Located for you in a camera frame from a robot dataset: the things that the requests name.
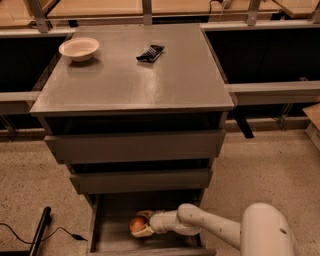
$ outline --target black stand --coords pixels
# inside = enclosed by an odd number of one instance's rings
[[[50,211],[51,208],[50,207],[46,207],[43,210],[37,231],[34,235],[33,241],[32,241],[32,245],[30,247],[29,251],[10,251],[10,252],[0,252],[1,256],[13,256],[13,255],[17,255],[17,256],[36,256],[40,243],[41,243],[41,239],[44,233],[44,230],[46,228],[46,225],[49,225],[51,222],[51,217],[50,217]]]

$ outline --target bottom drawer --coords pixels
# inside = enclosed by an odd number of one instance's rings
[[[105,194],[93,208],[88,255],[215,255],[201,247],[199,236],[174,232],[137,239],[129,222],[140,210],[176,210],[182,203],[196,203],[200,190]]]

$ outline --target metal frame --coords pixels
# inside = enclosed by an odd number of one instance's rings
[[[228,30],[265,30],[282,28],[320,28],[320,24],[313,24],[307,20],[287,21],[261,21],[255,26],[248,26],[245,23],[226,24],[201,24],[203,32],[206,31],[228,31]],[[219,66],[222,77],[225,78],[221,66]],[[286,104],[305,103],[320,101],[319,81],[296,81],[296,82],[274,82],[274,83],[252,83],[252,84],[228,84],[226,88],[231,95],[234,95],[237,105],[261,105],[261,104]]]
[[[282,131],[286,130],[285,122],[286,122],[286,119],[287,119],[287,117],[289,115],[289,112],[292,109],[292,107],[293,107],[293,103],[285,104],[283,106],[283,108],[281,109],[278,118],[276,119],[277,120],[277,124],[278,124],[278,126],[280,127],[280,129]]]
[[[247,17],[248,26],[256,25],[260,3],[261,3],[261,0],[250,1],[250,5],[248,9],[248,17]]]
[[[48,33],[49,29],[52,28],[52,26],[47,20],[47,17],[42,10],[39,0],[31,0],[31,9],[36,20],[38,31],[40,33]]]
[[[314,24],[318,24],[320,23],[320,2],[318,3],[315,11],[313,12],[313,18],[312,18],[312,22]]]
[[[142,0],[143,24],[152,25],[152,0]]]
[[[41,33],[36,30],[21,29],[21,30],[8,30],[1,31],[0,38],[28,38],[28,37],[54,37],[54,36],[66,36],[70,38],[75,29],[52,29],[48,33]],[[46,69],[43,71],[38,81],[34,85],[31,91],[28,92],[0,92],[0,122],[4,125],[9,133],[9,138],[13,140],[18,131],[14,124],[10,121],[7,115],[15,114],[27,114],[29,113],[32,105],[38,98],[42,87],[49,78],[56,63],[57,56],[54,56],[50,61]]]

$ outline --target open drawer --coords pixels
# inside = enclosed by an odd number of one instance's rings
[[[137,239],[129,222],[140,210],[176,210],[182,203],[196,203],[200,190],[175,190],[105,194],[97,196],[93,209],[87,255],[215,255],[201,246],[199,236],[170,232]]]
[[[211,159],[219,155],[225,131],[175,131],[46,136],[58,163]]]

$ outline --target cabinet top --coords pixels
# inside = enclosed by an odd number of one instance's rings
[[[31,113],[224,111],[233,107],[198,24],[80,27],[76,37],[99,41],[94,59],[75,63],[62,56]],[[136,56],[152,44],[165,46],[161,56],[154,63],[138,62]]]

